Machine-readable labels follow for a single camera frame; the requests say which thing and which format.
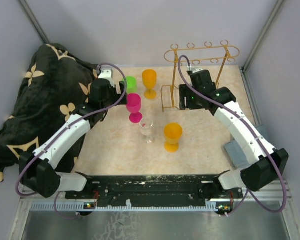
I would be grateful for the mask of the pink plastic wine glass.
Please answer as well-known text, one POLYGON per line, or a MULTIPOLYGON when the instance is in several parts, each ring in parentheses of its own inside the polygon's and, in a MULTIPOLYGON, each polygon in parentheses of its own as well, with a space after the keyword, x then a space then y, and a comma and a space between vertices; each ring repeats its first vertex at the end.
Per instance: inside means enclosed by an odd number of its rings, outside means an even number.
POLYGON ((142 99, 137 93, 127 95, 126 109, 130 113, 129 120, 134 124, 138 124, 143 118, 143 115, 140 113, 141 107, 142 99))

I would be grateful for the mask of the clear wine glass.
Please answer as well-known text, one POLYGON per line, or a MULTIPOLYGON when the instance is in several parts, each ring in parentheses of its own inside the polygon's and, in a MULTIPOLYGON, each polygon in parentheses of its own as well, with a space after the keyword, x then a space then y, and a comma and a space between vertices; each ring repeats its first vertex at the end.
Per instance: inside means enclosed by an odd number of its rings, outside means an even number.
POLYGON ((154 138, 154 122, 151 118, 144 117, 140 123, 140 132, 145 136, 147 144, 153 143, 154 138))

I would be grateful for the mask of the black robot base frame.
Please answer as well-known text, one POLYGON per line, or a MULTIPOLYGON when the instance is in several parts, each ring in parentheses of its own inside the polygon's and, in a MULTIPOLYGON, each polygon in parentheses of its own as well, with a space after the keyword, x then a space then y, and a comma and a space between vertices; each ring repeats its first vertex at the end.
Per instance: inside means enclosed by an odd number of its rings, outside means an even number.
POLYGON ((67 200, 88 200, 86 210, 230 212, 241 187, 223 190, 216 174, 88 176, 81 192, 67 200))

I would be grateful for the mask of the black floral blanket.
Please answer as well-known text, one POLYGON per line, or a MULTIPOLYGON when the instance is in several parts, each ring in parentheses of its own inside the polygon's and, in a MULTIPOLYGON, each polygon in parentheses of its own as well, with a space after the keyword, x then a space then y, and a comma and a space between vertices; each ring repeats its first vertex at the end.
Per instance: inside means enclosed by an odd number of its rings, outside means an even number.
POLYGON ((97 64, 61 44, 43 44, 33 55, 12 113, 0 129, 0 183, 4 170, 52 137, 81 104, 89 102, 97 64))

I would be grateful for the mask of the green plastic wine glass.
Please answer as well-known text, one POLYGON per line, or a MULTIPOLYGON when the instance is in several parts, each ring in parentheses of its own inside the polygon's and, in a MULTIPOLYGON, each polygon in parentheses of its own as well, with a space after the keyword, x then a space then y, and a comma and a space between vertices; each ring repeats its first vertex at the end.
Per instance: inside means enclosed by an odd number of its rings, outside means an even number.
POLYGON ((137 79, 133 76, 126 76, 126 81, 127 81, 127 89, 126 93, 129 94, 136 94, 138 91, 138 86, 137 86, 137 79))

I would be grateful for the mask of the grey folded cloth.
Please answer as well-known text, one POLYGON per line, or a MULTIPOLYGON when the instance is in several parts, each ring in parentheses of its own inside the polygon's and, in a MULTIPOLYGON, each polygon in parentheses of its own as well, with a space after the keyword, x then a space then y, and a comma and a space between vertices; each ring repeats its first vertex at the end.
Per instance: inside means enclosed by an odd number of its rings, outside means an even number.
POLYGON ((256 140, 253 140, 252 142, 248 142, 247 146, 244 147, 244 149, 242 149, 241 145, 238 144, 235 137, 233 136, 230 127, 228 127, 227 130, 230 132, 233 140, 225 144, 224 148, 236 169, 248 168, 250 165, 253 164, 251 162, 253 159, 250 157, 247 158, 246 156, 246 153, 249 153, 249 150, 252 150, 252 147, 256 147, 256 153, 258 154, 258 156, 261 157, 267 156, 256 140))

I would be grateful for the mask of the orange plastic wine glass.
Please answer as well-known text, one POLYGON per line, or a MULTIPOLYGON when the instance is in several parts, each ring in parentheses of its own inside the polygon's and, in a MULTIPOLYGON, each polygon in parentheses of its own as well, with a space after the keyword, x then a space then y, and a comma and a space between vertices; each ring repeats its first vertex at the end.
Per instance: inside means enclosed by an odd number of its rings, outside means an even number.
POLYGON ((169 123, 164 128, 165 143, 164 148, 169 153, 174 153, 179 149, 179 140, 183 134, 183 128, 176 122, 169 123))
POLYGON ((154 90, 157 84, 157 73, 153 69, 147 69, 142 73, 142 83, 146 90, 144 97, 148 100, 153 100, 157 96, 157 92, 154 90))

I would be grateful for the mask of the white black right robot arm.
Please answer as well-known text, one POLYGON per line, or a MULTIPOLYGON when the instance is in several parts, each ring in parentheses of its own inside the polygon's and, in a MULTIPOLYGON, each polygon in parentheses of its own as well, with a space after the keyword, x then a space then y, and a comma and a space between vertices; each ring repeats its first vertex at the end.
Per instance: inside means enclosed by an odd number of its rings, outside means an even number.
POLYGON ((278 178, 275 167, 284 172, 289 159, 288 152, 276 149, 269 143, 245 116, 236 97, 227 87, 217 88, 210 72, 195 68, 187 72, 191 87, 179 86, 182 110, 205 109, 217 118, 230 132, 243 151, 247 166, 221 174, 213 185, 213 192, 219 198, 225 198, 233 188, 247 187, 256 192, 278 178))

